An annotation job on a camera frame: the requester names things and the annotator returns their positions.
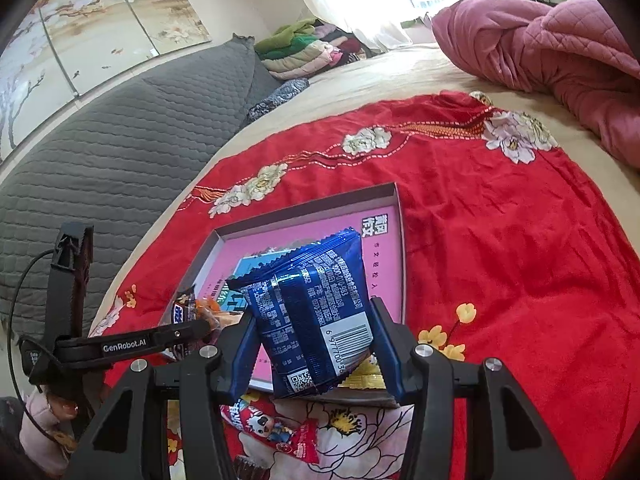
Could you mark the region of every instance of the green blanket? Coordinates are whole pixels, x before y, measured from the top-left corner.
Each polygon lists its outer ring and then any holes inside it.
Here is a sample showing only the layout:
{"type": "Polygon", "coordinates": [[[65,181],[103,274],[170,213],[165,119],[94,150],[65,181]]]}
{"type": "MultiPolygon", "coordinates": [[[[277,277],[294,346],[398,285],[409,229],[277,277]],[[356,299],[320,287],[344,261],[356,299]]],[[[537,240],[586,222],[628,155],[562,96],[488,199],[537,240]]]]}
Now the green blanket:
{"type": "Polygon", "coordinates": [[[258,57],[260,59],[282,59],[283,57],[299,53],[301,50],[304,50],[307,45],[317,40],[318,38],[315,36],[296,36],[291,40],[289,46],[277,50],[270,50],[266,54],[258,54],[258,57]]]}
{"type": "Polygon", "coordinates": [[[254,49],[258,54],[266,54],[271,50],[290,46],[291,41],[296,36],[312,34],[313,31],[316,30],[313,26],[315,22],[315,18],[309,18],[307,20],[296,22],[293,25],[284,25],[276,30],[273,36],[270,36],[265,40],[258,41],[258,43],[254,45],[254,49]]]}

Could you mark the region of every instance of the blue snack package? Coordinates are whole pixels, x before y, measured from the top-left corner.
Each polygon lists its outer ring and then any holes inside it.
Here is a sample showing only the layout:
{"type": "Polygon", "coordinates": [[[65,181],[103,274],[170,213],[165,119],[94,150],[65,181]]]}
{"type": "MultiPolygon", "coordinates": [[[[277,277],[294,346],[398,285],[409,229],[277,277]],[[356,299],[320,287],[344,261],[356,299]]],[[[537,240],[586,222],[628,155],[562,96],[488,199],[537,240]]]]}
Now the blue snack package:
{"type": "Polygon", "coordinates": [[[322,394],[373,341],[360,234],[344,229],[227,280],[241,290],[271,359],[276,397],[322,394]]]}

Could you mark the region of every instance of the white peony print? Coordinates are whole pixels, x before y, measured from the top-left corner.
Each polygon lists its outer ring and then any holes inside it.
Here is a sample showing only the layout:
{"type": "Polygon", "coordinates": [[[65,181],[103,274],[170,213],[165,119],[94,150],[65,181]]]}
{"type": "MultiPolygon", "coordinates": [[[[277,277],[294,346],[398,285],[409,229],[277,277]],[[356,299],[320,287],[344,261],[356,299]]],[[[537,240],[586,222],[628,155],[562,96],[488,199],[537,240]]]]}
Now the white peony print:
{"type": "Polygon", "coordinates": [[[233,186],[223,196],[216,199],[209,211],[209,216],[213,218],[214,215],[228,213],[232,207],[249,205],[250,203],[251,200],[247,196],[244,186],[233,186]]]}
{"type": "Polygon", "coordinates": [[[363,128],[355,135],[346,135],[342,149],[351,155],[369,153],[376,148],[386,148],[391,141],[391,133],[384,128],[363,128]]]}
{"type": "Polygon", "coordinates": [[[262,200],[265,195],[273,191],[286,171],[286,164],[274,164],[261,168],[258,176],[254,176],[244,184],[249,199],[262,200]]]}
{"type": "Polygon", "coordinates": [[[160,36],[174,40],[175,43],[180,43],[182,40],[186,40],[191,34],[199,33],[200,31],[197,28],[184,25],[183,23],[173,22],[160,33],[160,36]]]}
{"type": "Polygon", "coordinates": [[[484,121],[482,138],[489,150],[501,148],[517,164],[535,160],[534,150],[548,152],[558,145],[549,130],[537,119],[517,112],[495,112],[484,121]]]}
{"type": "Polygon", "coordinates": [[[323,480],[383,480],[400,470],[412,407],[347,409],[298,400],[275,400],[274,406],[293,427],[307,418],[318,419],[320,463],[306,464],[241,433],[244,453],[270,469],[270,480],[309,478],[311,473],[323,480]]]}
{"type": "Polygon", "coordinates": [[[113,326],[114,323],[120,317],[120,311],[124,307],[124,302],[122,298],[116,296],[116,299],[113,301],[113,306],[109,310],[104,319],[98,323],[91,332],[89,332],[89,337],[100,336],[102,333],[107,330],[110,326],[113,326]]]}
{"type": "Polygon", "coordinates": [[[209,217],[228,213],[231,208],[239,205],[249,205],[251,200],[262,200],[280,182],[287,172],[286,164],[273,164],[260,168],[258,175],[250,178],[245,184],[237,184],[218,198],[209,210],[209,217]]]}

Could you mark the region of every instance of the pink sleeve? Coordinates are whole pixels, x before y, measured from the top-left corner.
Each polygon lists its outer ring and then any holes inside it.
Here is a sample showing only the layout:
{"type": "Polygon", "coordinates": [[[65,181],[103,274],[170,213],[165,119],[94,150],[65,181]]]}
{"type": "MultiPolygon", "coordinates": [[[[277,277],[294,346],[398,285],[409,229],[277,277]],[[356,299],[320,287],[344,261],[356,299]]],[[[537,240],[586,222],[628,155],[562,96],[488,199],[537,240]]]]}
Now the pink sleeve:
{"type": "MultiPolygon", "coordinates": [[[[60,421],[51,413],[47,396],[34,390],[27,399],[27,410],[45,431],[53,430],[60,421]]],[[[25,454],[45,473],[52,476],[62,476],[65,472],[67,459],[62,448],[41,434],[26,415],[22,416],[20,443],[25,454]]]]}

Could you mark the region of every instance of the metal screw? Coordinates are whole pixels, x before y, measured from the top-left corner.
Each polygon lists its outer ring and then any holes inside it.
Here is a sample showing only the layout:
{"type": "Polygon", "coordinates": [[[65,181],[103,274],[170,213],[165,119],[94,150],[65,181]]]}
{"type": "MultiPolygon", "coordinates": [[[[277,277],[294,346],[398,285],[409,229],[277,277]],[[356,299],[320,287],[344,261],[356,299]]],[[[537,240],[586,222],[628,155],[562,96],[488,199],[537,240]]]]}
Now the metal screw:
{"type": "Polygon", "coordinates": [[[205,359],[209,359],[211,357],[215,357],[218,354],[218,349],[213,345],[204,345],[200,349],[200,355],[205,359]]]}
{"type": "Polygon", "coordinates": [[[433,346],[431,345],[418,345],[415,347],[415,353],[420,357],[429,357],[433,355],[433,346]]]}
{"type": "Polygon", "coordinates": [[[489,370],[491,370],[492,372],[497,372],[498,370],[500,370],[500,368],[502,368],[502,361],[500,361],[500,359],[497,359],[495,357],[489,357],[484,362],[484,366],[489,368],[489,370]]]}
{"type": "Polygon", "coordinates": [[[141,372],[142,370],[144,370],[146,368],[146,361],[144,359],[136,359],[135,361],[133,361],[131,363],[130,368],[134,372],[141,372]]]}

